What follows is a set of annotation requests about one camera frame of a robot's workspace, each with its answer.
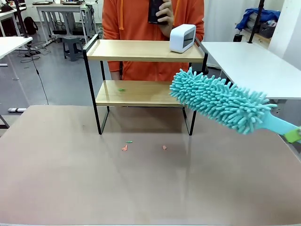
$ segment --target brown tabletop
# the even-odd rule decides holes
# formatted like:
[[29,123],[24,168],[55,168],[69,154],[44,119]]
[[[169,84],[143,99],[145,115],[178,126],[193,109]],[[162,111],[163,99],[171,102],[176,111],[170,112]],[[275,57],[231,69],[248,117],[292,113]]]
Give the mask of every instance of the brown tabletop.
[[198,115],[189,137],[182,118],[111,108],[100,136],[92,107],[30,107],[0,138],[0,222],[301,222],[301,164],[278,135],[243,136]]

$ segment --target sleeve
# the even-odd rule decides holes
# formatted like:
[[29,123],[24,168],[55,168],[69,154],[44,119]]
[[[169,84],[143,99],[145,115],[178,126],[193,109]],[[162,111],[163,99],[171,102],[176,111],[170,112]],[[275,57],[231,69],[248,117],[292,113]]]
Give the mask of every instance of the sleeve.
[[[115,0],[103,0],[103,35],[104,39],[120,39],[117,5]],[[119,71],[119,61],[109,61],[108,64],[110,72]]]
[[197,26],[196,36],[202,41],[204,38],[204,0],[188,0],[187,24]]

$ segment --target blue cloth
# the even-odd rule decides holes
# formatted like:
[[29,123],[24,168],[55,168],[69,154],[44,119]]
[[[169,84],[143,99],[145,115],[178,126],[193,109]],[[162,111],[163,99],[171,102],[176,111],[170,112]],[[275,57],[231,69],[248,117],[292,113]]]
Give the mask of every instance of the blue cloth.
[[[248,19],[250,17],[250,15],[252,13],[258,13],[259,9],[258,8],[248,8],[245,11],[244,17],[241,20],[241,22],[239,24],[236,25],[236,28],[239,29],[240,31],[243,30],[248,22]],[[260,18],[260,22],[267,22],[269,20],[276,20],[276,22],[278,21],[279,17],[280,17],[280,11],[274,11],[274,10],[262,10],[261,13],[261,18]]]

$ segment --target black pole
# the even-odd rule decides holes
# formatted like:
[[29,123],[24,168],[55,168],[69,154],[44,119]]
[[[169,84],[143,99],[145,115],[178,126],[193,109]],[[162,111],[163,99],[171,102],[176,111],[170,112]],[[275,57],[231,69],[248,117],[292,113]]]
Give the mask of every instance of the black pole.
[[21,11],[20,11],[20,8],[19,8],[19,2],[18,2],[18,0],[14,0],[14,2],[15,2],[16,9],[17,9],[17,16],[18,16],[19,24],[20,24],[22,32],[23,32],[23,36],[25,38],[27,38],[28,36],[27,36],[25,25],[24,25],[24,22],[23,22],[23,19],[22,19],[22,16],[21,16]]
[[252,43],[253,37],[255,35],[255,29],[257,28],[257,25],[259,23],[259,19],[261,17],[263,7],[264,7],[264,0],[260,0],[259,6],[258,6],[258,15],[256,17],[255,25],[253,27],[253,30],[252,30],[252,33],[251,33],[251,36],[250,36],[250,40],[248,41],[248,43]]

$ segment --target two-tier shelf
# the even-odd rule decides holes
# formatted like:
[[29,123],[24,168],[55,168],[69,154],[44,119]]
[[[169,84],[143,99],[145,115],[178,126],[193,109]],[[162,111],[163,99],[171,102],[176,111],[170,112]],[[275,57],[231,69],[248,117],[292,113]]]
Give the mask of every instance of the two-tier shelf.
[[[191,136],[197,112],[193,112],[189,128],[185,108],[174,97],[169,95],[171,82],[106,80],[103,60],[181,62],[190,63],[190,65],[191,63],[203,63],[202,72],[204,72],[208,53],[204,53],[197,45],[200,45],[200,42],[196,39],[196,43],[190,49],[179,54],[169,50],[168,41],[100,40],[99,35],[95,35],[85,45],[83,54],[99,134],[101,135],[103,132],[110,106],[138,106],[182,108],[187,130]],[[89,60],[99,60],[102,70],[103,84],[96,98],[94,96]],[[102,125],[99,122],[97,106],[107,106]]]

